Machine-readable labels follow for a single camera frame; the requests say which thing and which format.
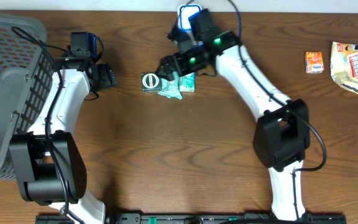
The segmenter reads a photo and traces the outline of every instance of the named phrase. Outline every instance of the chip bag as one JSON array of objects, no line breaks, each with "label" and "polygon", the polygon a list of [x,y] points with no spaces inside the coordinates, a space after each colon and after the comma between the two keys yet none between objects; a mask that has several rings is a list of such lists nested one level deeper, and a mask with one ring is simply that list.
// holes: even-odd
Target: chip bag
[{"label": "chip bag", "polygon": [[333,42],[331,78],[345,90],[358,94],[358,45]]}]

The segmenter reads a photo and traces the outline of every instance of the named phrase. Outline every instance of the wooden table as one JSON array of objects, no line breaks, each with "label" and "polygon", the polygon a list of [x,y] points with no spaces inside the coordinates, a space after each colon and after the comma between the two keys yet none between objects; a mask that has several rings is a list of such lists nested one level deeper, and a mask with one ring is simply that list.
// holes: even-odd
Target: wooden table
[{"label": "wooden table", "polygon": [[[182,100],[142,93],[140,73],[177,51],[165,37],[174,12],[8,13],[39,19],[53,45],[68,45],[70,32],[78,30],[103,39],[101,61],[112,64],[119,86],[84,102],[75,129],[88,188],[97,198],[145,213],[270,209],[269,173],[252,147],[254,117],[223,77],[198,77],[196,93]],[[236,30],[234,13],[213,16],[223,30]],[[358,223],[358,95],[329,75],[331,42],[358,44],[358,15],[243,13],[242,23],[251,57],[276,87],[306,101],[328,147],[324,169],[302,174],[305,207],[343,212],[348,223]],[[307,50],[323,52],[322,74],[305,73]],[[312,138],[305,167],[320,161]],[[0,223],[34,223],[38,213],[52,212],[24,202],[14,181],[0,181]]]}]

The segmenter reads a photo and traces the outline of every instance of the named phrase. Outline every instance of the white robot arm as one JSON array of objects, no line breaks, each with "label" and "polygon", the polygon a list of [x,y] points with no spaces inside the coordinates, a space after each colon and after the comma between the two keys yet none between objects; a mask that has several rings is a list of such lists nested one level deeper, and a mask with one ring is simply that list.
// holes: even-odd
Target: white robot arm
[{"label": "white robot arm", "polygon": [[[308,120],[306,105],[301,100],[292,102],[274,87],[249,57],[239,38],[231,31],[222,33],[214,25],[207,9],[189,17],[189,22],[195,39],[203,44],[188,44],[190,38],[186,39],[186,34],[174,27],[168,38],[178,42],[180,52],[161,59],[156,75],[171,80],[172,72],[178,72],[182,76],[197,72],[207,65],[214,66],[215,71],[237,90],[257,121],[254,149],[259,160],[269,170],[273,214],[279,220],[300,219],[305,213],[301,201],[300,175],[293,181],[292,172],[302,167],[305,149],[310,145],[310,134],[305,124],[291,116],[289,110],[296,111]],[[280,126],[281,120],[287,124]],[[296,217],[294,206],[293,183],[296,187],[299,217]]]},{"label": "white robot arm", "polygon": [[[86,73],[78,71],[77,69],[64,69],[60,70],[60,73],[63,76],[64,84],[55,105],[55,109],[52,112],[50,131],[51,133],[64,131],[74,134],[74,127],[82,102],[90,92],[90,83]],[[57,72],[55,72],[52,75],[52,87],[47,100],[39,117],[29,128],[29,133],[33,132],[34,135],[45,134],[45,117],[47,116],[52,100],[56,95],[58,85],[59,77]],[[65,206],[65,203],[54,202],[49,206],[61,210]],[[105,204],[96,199],[88,189],[77,203],[70,204],[69,211],[85,223],[104,224],[105,221]]]},{"label": "white robot arm", "polygon": [[[105,204],[86,189],[86,167],[73,139],[78,113],[88,93],[116,85],[109,64],[96,65],[103,54],[101,43],[102,52],[96,55],[96,39],[101,43],[99,37],[88,32],[71,33],[71,48],[75,50],[69,49],[54,63],[60,71],[52,74],[52,86],[39,117],[27,134],[13,135],[9,145],[24,200],[59,211],[69,203],[67,216],[71,219],[38,216],[36,223],[109,223]],[[54,152],[54,164],[35,163],[49,152]]]},{"label": "white robot arm", "polygon": [[[216,71],[222,75],[240,94],[241,98],[248,105],[255,120],[265,114],[265,111],[276,111],[282,106],[271,100],[266,92],[259,87],[251,75],[244,69],[242,60],[239,56],[239,46],[233,46],[216,57]],[[258,69],[249,57],[247,49],[241,46],[241,55],[247,62],[247,66],[264,87],[273,93],[281,102],[287,102],[290,98],[276,89],[265,75]],[[282,172],[278,172],[273,167],[269,168],[270,180],[273,190],[272,211],[280,220],[297,220],[294,209],[292,175],[294,169],[302,168],[303,161],[296,161],[286,166]],[[301,199],[301,180],[300,174],[296,176],[296,200],[299,214],[305,213],[305,208]]]}]

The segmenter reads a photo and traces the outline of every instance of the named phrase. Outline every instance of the snack bag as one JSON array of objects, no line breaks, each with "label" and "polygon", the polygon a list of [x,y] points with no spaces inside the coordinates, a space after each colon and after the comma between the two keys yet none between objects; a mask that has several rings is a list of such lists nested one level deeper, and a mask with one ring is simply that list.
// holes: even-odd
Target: snack bag
[{"label": "snack bag", "polygon": [[182,99],[182,95],[179,90],[179,74],[178,72],[173,72],[174,80],[168,81],[162,78],[162,89],[159,91],[159,95],[166,96],[167,98],[176,97],[179,100]]},{"label": "snack bag", "polygon": [[333,42],[331,78],[345,90],[358,94],[358,45]]},{"label": "snack bag", "polygon": [[306,52],[306,73],[321,73],[324,71],[323,55],[321,52]]},{"label": "snack bag", "polygon": [[195,91],[195,80],[196,80],[196,74],[194,72],[191,73],[191,74],[185,75],[183,77],[180,77],[179,90],[181,92],[194,93],[194,91]]}]

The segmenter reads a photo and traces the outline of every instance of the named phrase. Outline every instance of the gray plastic basket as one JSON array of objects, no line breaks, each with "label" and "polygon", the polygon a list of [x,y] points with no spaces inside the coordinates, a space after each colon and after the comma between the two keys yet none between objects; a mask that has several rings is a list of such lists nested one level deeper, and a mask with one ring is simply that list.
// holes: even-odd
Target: gray plastic basket
[{"label": "gray plastic basket", "polygon": [[45,26],[30,17],[0,14],[0,179],[15,179],[9,155],[13,134],[37,119],[52,84],[51,64],[41,49],[16,36],[12,26],[46,42]]}]

